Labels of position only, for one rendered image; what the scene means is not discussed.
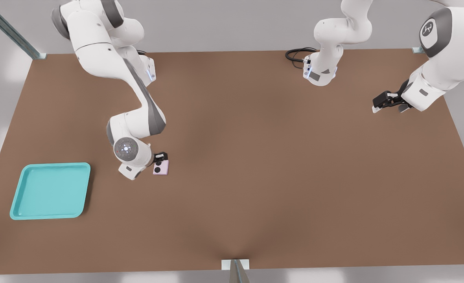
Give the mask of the pale blue-green tray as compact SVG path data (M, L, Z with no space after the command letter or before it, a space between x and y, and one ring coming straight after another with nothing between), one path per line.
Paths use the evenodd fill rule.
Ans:
M91 166L86 162L26 165L20 173L12 220L78 217L85 207Z

